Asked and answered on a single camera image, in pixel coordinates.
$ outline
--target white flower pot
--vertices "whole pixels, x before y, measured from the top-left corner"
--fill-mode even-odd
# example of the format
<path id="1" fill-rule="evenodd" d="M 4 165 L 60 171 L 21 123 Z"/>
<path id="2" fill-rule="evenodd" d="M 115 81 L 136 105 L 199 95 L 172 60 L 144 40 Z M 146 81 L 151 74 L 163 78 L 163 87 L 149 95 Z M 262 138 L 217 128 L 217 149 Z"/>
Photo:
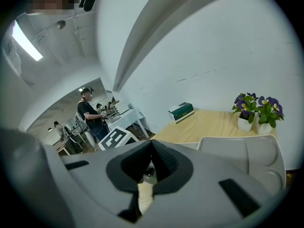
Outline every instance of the white flower pot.
<path id="1" fill-rule="evenodd" d="M 257 134 L 258 135 L 266 135 L 269 134 L 272 130 L 272 127 L 269 123 L 264 123 L 262 125 L 257 123 Z"/>
<path id="2" fill-rule="evenodd" d="M 249 123 L 248 120 L 245 120 L 243 118 L 238 118 L 238 128 L 242 131 L 245 132 L 249 132 L 251 127 L 252 127 L 252 123 Z"/>

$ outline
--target person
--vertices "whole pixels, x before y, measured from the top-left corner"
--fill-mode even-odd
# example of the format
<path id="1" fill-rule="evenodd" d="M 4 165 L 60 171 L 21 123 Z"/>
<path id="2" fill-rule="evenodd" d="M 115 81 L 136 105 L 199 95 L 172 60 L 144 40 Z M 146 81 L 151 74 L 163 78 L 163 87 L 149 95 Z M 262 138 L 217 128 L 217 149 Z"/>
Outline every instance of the person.
<path id="1" fill-rule="evenodd" d="M 110 111 L 111 111 L 111 108 L 112 108 L 112 107 L 111 107 L 111 104 L 112 104 L 112 103 L 109 101 L 109 102 L 108 102 L 108 105 L 105 107 L 105 110 L 106 110 L 107 112 L 110 112 Z"/>
<path id="2" fill-rule="evenodd" d="M 91 100 L 91 91 L 88 88 L 84 88 L 81 91 L 81 100 L 78 102 L 77 111 L 81 115 L 82 120 L 85 120 L 90 130 L 101 141 L 108 132 L 103 124 L 103 117 L 88 103 Z"/>
<path id="3" fill-rule="evenodd" d="M 103 109 L 101 108 L 101 106 L 102 106 L 102 105 L 99 104 L 99 103 L 96 105 L 98 114 L 101 114 L 101 113 L 103 112 Z"/>
<path id="4" fill-rule="evenodd" d="M 57 131 L 57 133 L 60 136 L 60 141 L 64 142 L 66 144 L 66 150 L 70 153 L 70 154 L 80 154 L 83 153 L 82 149 L 80 148 L 80 146 L 78 146 L 77 143 L 73 142 L 68 135 L 71 135 L 72 133 L 70 132 L 70 130 L 64 126 L 59 124 L 57 121 L 54 122 L 54 127 Z"/>

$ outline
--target pipe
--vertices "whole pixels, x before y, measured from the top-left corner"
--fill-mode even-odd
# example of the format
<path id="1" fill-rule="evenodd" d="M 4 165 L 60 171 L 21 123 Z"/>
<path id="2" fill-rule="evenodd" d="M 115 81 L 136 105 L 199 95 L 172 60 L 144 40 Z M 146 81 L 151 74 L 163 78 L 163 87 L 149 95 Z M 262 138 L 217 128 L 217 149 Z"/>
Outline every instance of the pipe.
<path id="1" fill-rule="evenodd" d="M 73 24 L 74 24 L 74 28 L 75 28 L 74 34 L 77 35 L 78 43 L 79 43 L 79 45 L 80 45 L 82 55 L 83 55 L 84 57 L 86 57 L 85 51 L 84 51 L 84 48 L 83 48 L 83 46 L 82 46 L 82 44 L 81 44 L 81 40 L 80 40 L 79 33 L 78 33 L 78 30 L 77 30 L 77 25 L 76 25 L 76 21 L 75 21 L 75 17 L 76 17 L 76 11 L 75 11 L 75 10 L 74 10 L 73 14 L 74 14 L 74 15 L 73 15 Z"/>
<path id="2" fill-rule="evenodd" d="M 78 17 L 81 17 L 81 16 L 83 16 L 83 15 L 92 14 L 92 13 L 95 13 L 95 11 L 88 11 L 88 12 L 84 12 L 84 13 L 79 13 L 79 14 L 76 14 L 75 17 L 78 18 Z M 61 20 L 66 21 L 66 20 L 70 20 L 70 19 L 74 19 L 74 15 L 69 16 L 69 17 L 67 17 L 67 18 L 65 18 L 65 19 L 61 19 Z M 58 21 L 57 21 L 56 23 L 53 23 L 53 24 L 51 24 L 51 25 L 45 27 L 43 30 L 41 30 L 41 31 L 38 32 L 36 35 L 34 35 L 33 38 L 32 38 L 32 40 L 35 39 L 37 36 L 41 35 L 44 31 L 46 31 L 46 30 L 48 30 L 48 29 L 54 27 L 57 23 L 58 23 Z"/>

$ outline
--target tissue box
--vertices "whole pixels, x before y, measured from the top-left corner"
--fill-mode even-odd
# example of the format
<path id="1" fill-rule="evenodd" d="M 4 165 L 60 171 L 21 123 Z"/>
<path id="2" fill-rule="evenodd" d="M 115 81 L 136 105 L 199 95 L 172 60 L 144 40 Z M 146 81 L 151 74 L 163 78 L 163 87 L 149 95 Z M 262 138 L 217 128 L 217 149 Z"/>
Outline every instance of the tissue box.
<path id="1" fill-rule="evenodd" d="M 174 111 L 168 111 L 170 118 L 175 121 L 175 123 L 178 123 L 182 119 L 186 118 L 187 116 L 191 115 L 194 113 L 194 109 L 192 104 L 190 103 L 182 103 L 178 106 L 177 109 Z"/>

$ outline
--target wooden table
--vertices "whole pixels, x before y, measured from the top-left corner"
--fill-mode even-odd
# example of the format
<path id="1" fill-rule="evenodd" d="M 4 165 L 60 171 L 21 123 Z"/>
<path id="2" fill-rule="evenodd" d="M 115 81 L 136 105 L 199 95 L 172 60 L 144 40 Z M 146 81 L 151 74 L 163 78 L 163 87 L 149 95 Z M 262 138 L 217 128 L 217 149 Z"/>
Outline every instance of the wooden table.
<path id="1" fill-rule="evenodd" d="M 56 149 L 57 153 L 64 150 L 67 153 L 67 155 L 70 155 L 70 153 L 66 150 L 66 144 L 65 143 L 58 141 L 53 146 Z"/>
<path id="2" fill-rule="evenodd" d="M 256 136 L 256 119 L 251 130 L 247 133 L 238 129 L 239 114 L 232 112 L 216 112 L 195 110 L 195 112 L 178 123 L 170 122 L 152 139 L 171 143 L 199 142 L 202 137 L 244 137 Z M 277 138 L 276 130 L 272 129 L 270 135 Z"/>

